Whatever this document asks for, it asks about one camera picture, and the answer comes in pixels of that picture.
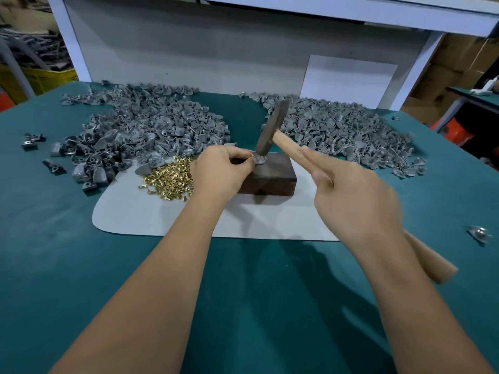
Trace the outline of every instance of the white paper sheet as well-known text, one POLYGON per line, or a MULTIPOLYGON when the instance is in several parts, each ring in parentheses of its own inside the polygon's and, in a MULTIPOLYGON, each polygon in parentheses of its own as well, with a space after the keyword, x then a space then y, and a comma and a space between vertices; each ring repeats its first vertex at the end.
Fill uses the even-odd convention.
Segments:
POLYGON ((310 55, 300 97, 378 107, 396 64, 310 55))
MULTIPOLYGON (((315 210, 316 187, 311 176, 292 163, 297 177, 293 197, 238 194, 223 211, 213 236, 337 241, 315 210)), ((92 222, 107 232, 163 236, 185 203, 163 201, 139 189, 144 182, 134 173, 135 168, 116 176, 97 202, 92 222)))

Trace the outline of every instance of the person's left arm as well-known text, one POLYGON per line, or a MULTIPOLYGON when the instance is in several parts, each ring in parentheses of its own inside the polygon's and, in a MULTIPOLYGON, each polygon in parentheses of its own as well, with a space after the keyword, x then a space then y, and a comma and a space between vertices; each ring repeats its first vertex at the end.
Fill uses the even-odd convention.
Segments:
POLYGON ((251 151, 231 146, 209 147, 192 163, 194 195, 51 374, 180 371, 213 230, 253 168, 251 151))

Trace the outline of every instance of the hand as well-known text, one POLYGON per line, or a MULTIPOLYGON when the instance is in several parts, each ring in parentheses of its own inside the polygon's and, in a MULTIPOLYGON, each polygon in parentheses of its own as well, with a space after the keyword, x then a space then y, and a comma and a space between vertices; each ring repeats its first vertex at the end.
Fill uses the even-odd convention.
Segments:
POLYGON ((242 182, 253 171, 255 159, 250 150, 230 145, 211 145, 191 163, 194 194, 215 198, 227 203, 241 188, 242 182), (232 164, 233 157, 245 158, 241 164, 232 164))
POLYGON ((397 195, 376 172, 307 147, 301 150, 320 169, 312 174, 315 208, 349 249, 380 234, 403 233, 397 195))

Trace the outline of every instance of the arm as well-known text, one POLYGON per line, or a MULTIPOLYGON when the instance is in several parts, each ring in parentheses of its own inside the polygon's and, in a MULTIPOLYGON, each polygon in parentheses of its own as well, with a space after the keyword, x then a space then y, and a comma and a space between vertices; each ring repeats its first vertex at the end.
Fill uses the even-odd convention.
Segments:
POLYGON ((493 374, 405 239, 394 190, 356 163, 303 154, 322 170, 312 174, 315 207, 371 284, 398 373, 493 374))
POLYGON ((178 373, 209 242, 226 203, 253 170, 251 151, 213 147, 191 166, 194 195, 151 254, 51 373, 178 373))

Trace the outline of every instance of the yellow plastic basket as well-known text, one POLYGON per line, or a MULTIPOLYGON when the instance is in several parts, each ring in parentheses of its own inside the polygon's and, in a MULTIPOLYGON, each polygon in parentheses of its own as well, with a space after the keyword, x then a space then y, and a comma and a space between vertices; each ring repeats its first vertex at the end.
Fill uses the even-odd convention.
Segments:
MULTIPOLYGON (((76 75, 74 68, 62 72, 46 71, 36 68, 23 68, 22 71, 31 84, 34 93, 37 95, 70 83, 71 81, 78 81, 78 76, 76 75)), ((0 64, 0 85, 16 104, 20 104, 27 100, 10 68, 2 64, 0 64)))

